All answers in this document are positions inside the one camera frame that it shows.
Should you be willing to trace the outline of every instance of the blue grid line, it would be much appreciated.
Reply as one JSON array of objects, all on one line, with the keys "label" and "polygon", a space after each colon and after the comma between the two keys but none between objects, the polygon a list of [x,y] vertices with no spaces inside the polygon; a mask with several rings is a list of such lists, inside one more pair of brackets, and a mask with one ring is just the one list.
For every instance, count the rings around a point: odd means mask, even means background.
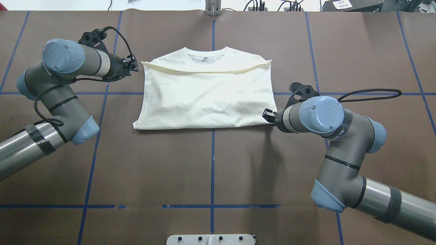
[{"label": "blue grid line", "polygon": [[178,208],[278,208],[280,204],[181,204],[181,205],[162,205],[162,209]]},{"label": "blue grid line", "polygon": [[144,95],[144,92],[77,92],[78,95]]},{"label": "blue grid line", "polygon": [[[76,92],[77,95],[144,95],[144,92]],[[292,95],[290,92],[275,92],[274,95]],[[320,95],[344,95],[346,93],[320,93]],[[362,93],[354,95],[395,95],[396,93]],[[21,95],[20,92],[0,92],[0,95]],[[402,93],[406,96],[422,96],[422,93]],[[425,96],[435,96],[436,93],[424,93]]]},{"label": "blue grid line", "polygon": [[215,233],[215,129],[212,129],[211,142],[211,234]]},{"label": "blue grid line", "polygon": [[7,74],[9,73],[10,66],[12,65],[12,61],[14,60],[15,52],[17,51],[18,44],[20,43],[21,36],[23,35],[24,28],[26,27],[27,20],[29,19],[30,11],[27,12],[26,18],[24,19],[23,26],[21,27],[20,34],[18,35],[17,42],[15,43],[14,50],[12,51],[12,55],[10,56],[9,63],[7,64],[6,71],[3,76],[3,80],[0,85],[0,92],[3,90],[4,83],[6,82]]},{"label": "blue grid line", "polygon": [[45,204],[3,204],[0,208],[115,208],[115,205],[45,205]]},{"label": "blue grid line", "polygon": [[[307,12],[305,12],[306,15],[306,24],[307,24],[307,33],[309,35],[309,44],[310,44],[310,54],[312,55],[312,63],[313,63],[313,74],[315,75],[315,81],[317,82],[317,90],[319,93],[321,93],[320,91],[320,86],[318,83],[318,75],[317,75],[317,67],[315,65],[315,55],[313,54],[313,46],[312,46],[312,37],[310,35],[310,25],[309,25],[309,15],[307,14]],[[326,144],[326,148],[329,148],[329,144],[327,139],[324,140],[325,144]],[[336,221],[337,221],[337,230],[339,232],[339,239],[341,240],[341,245],[344,245],[344,239],[342,237],[342,227],[341,227],[341,220],[339,218],[339,214],[336,214]]]},{"label": "blue grid line", "polygon": [[339,230],[339,242],[344,245],[344,237],[342,235],[341,217],[339,213],[336,213],[337,229]]},{"label": "blue grid line", "polygon": [[215,50],[215,21],[212,21],[212,51]]},{"label": "blue grid line", "polygon": [[309,37],[310,55],[312,56],[313,74],[315,75],[315,82],[317,83],[317,91],[319,92],[320,85],[318,84],[317,66],[315,65],[315,54],[313,53],[312,35],[310,34],[309,15],[307,14],[307,12],[304,13],[306,15],[307,35]]},{"label": "blue grid line", "polygon": [[[285,92],[285,93],[281,93],[281,92],[275,92],[273,93],[274,95],[292,95],[292,93],[290,92]],[[328,95],[328,96],[334,96],[334,95],[344,95],[346,93],[339,93],[339,92],[334,92],[334,93],[329,93],[329,92],[325,92],[325,93],[320,93],[320,95]],[[351,96],[356,96],[356,95],[396,95],[397,93],[358,93],[358,94],[353,94]],[[422,96],[422,95],[431,95],[434,96],[436,95],[436,93],[402,93],[401,95],[406,95],[406,96]]]},{"label": "blue grid line", "polygon": [[433,132],[436,136],[435,123],[433,121],[433,117],[432,117],[432,114],[430,112],[430,108],[429,108],[429,105],[427,103],[426,96],[424,95],[424,90],[422,88],[421,81],[420,81],[419,76],[418,76],[418,72],[416,71],[415,63],[413,62],[412,54],[410,53],[409,45],[407,44],[407,40],[406,40],[406,36],[404,35],[403,25],[401,23],[401,17],[400,17],[399,11],[397,11],[397,18],[398,18],[398,24],[400,25],[400,31],[401,31],[401,35],[403,37],[404,45],[406,47],[407,55],[409,55],[410,64],[412,65],[413,73],[415,73],[415,78],[416,78],[416,81],[418,82],[419,90],[421,91],[422,99],[424,100],[424,104],[426,105],[427,114],[429,115],[430,122],[431,122],[432,127],[433,127]]},{"label": "blue grid line", "polygon": [[[118,31],[119,31],[119,27],[121,25],[122,16],[123,16],[123,12],[120,11],[119,17],[118,17],[118,26],[117,26]],[[116,35],[115,35],[115,41],[114,41],[114,45],[113,45],[113,53],[115,53],[115,51],[116,51],[117,41],[118,41],[118,33],[116,33]],[[105,90],[105,97],[103,99],[102,111],[100,114],[100,121],[99,121],[100,128],[102,127],[103,115],[105,113],[106,101],[107,101],[108,92],[109,92],[109,85],[110,85],[110,82],[107,83],[106,90]],[[83,228],[85,226],[86,211],[87,211],[87,206],[88,206],[88,201],[89,201],[89,193],[91,192],[92,177],[94,175],[95,161],[97,159],[97,148],[98,148],[99,142],[100,142],[100,135],[101,135],[101,130],[97,133],[97,139],[95,140],[94,154],[92,156],[91,170],[89,172],[88,186],[86,188],[85,206],[83,208],[82,220],[80,222],[80,230],[79,230],[79,234],[78,234],[78,238],[77,238],[77,245],[80,245],[82,242]]]},{"label": "blue grid line", "polygon": [[[212,51],[215,50],[215,21],[212,21]],[[211,141],[211,234],[215,233],[215,129],[212,129]]]}]

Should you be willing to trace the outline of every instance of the white t-shirt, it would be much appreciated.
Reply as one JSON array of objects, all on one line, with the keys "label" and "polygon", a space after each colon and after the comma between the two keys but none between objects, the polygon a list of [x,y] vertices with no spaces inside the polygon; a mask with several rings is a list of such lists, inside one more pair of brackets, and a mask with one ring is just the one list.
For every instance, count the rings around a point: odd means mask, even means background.
[{"label": "white t-shirt", "polygon": [[271,60],[225,47],[182,48],[143,62],[144,100],[134,129],[226,128],[267,124],[277,111]]}]

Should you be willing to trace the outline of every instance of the blue joint cap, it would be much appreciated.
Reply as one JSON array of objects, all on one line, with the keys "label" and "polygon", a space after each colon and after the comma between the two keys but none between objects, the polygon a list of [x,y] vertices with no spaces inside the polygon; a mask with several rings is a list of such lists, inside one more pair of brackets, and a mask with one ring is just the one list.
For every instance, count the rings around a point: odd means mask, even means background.
[{"label": "blue joint cap", "polygon": [[368,151],[368,153],[376,153],[385,144],[386,136],[388,134],[386,133],[386,129],[382,124],[372,120],[367,116],[364,117],[369,119],[369,121],[372,123],[372,127],[374,128],[374,143],[372,144],[372,148]]},{"label": "blue joint cap", "polygon": [[74,41],[55,38],[46,43],[42,59],[45,65],[55,72],[72,73],[85,62],[85,50]]},{"label": "blue joint cap", "polygon": [[87,139],[94,136],[99,131],[100,131],[100,127],[92,118],[92,116],[90,116],[71,141],[76,145],[81,144],[85,142]]},{"label": "blue joint cap", "polygon": [[26,85],[26,72],[29,68],[26,69],[25,72],[23,72],[17,79],[17,89],[20,91],[20,94],[26,96],[30,100],[35,100],[35,96],[30,93],[29,89]]},{"label": "blue joint cap", "polygon": [[339,201],[331,192],[329,192],[320,182],[315,180],[313,185],[312,200],[320,207],[326,208],[330,211],[342,213],[346,206]]},{"label": "blue joint cap", "polygon": [[333,97],[312,97],[301,105],[301,123],[314,133],[330,133],[338,129],[344,121],[342,105]]}]

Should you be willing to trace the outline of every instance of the paper label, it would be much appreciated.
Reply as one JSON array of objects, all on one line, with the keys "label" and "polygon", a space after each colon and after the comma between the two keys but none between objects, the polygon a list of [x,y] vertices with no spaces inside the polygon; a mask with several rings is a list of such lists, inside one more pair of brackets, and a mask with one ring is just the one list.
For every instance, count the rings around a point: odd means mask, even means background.
[{"label": "paper label", "polygon": [[353,7],[349,0],[340,0],[333,2],[333,5],[336,9],[347,9]]}]

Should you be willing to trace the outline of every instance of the black wire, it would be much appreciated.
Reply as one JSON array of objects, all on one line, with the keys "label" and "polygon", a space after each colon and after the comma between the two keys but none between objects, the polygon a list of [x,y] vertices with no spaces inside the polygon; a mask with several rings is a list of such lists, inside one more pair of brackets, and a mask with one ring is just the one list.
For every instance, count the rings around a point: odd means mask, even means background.
[{"label": "black wire", "polygon": [[[104,29],[108,30],[108,29],[112,29],[114,31],[116,31],[118,33],[118,35],[124,40],[124,42],[126,43],[127,49],[129,50],[129,54],[130,54],[130,58],[133,59],[133,54],[132,54],[132,50],[130,49],[129,44],[127,43],[127,40],[123,37],[123,35],[121,35],[121,33],[115,28],[115,27],[105,27]],[[130,62],[129,64],[129,68],[128,70],[130,71],[130,69],[132,68],[132,62]],[[117,79],[112,79],[112,80],[103,80],[103,79],[94,79],[94,78],[78,78],[78,79],[74,79],[73,82],[77,82],[77,81],[82,81],[82,80],[88,80],[88,81],[97,81],[97,82],[115,82],[115,81],[119,81],[123,78],[125,78],[127,76],[127,73],[124,74],[122,77],[117,78]]]},{"label": "black wire", "polygon": [[44,92],[42,92],[42,93],[40,93],[39,95],[36,96],[35,101],[33,103],[33,107],[34,107],[34,109],[36,111],[36,114],[38,114],[38,116],[41,117],[41,119],[43,121],[48,122],[49,124],[54,125],[54,126],[58,126],[58,127],[63,126],[64,122],[59,120],[59,119],[56,119],[56,118],[46,118],[44,115],[42,115],[42,113],[38,110],[38,100],[39,100],[39,98],[41,96],[43,96],[47,92],[50,92],[51,90],[55,90],[55,89],[60,88],[62,86],[63,85],[56,85],[54,87],[51,87],[51,88],[45,90]]},{"label": "black wire", "polygon": [[248,1],[247,5],[245,6],[245,8],[244,8],[243,11],[245,11],[245,10],[247,9],[248,5],[249,5],[251,2],[253,2],[253,5],[254,5],[254,0],[250,0],[250,1]]},{"label": "black wire", "polygon": [[289,3],[289,9],[287,11],[291,11],[293,7],[299,5],[299,3],[297,1],[283,1],[282,4],[279,6],[279,9],[277,9],[277,11],[280,11],[280,8],[285,4],[285,3]]},{"label": "black wire", "polygon": [[[391,96],[384,96],[384,97],[373,97],[373,98],[363,98],[363,99],[347,99],[347,100],[342,100],[345,97],[348,97],[350,95],[353,94],[358,94],[358,93],[367,93],[367,92],[396,92],[396,95],[391,95]],[[353,91],[350,93],[347,93],[343,96],[341,96],[339,99],[337,99],[339,102],[354,102],[354,101],[367,101],[367,100],[379,100],[379,99],[392,99],[392,98],[397,98],[402,94],[401,90],[398,89],[393,89],[393,88],[370,88],[370,89],[363,89],[363,90],[357,90],[357,91]]]}]

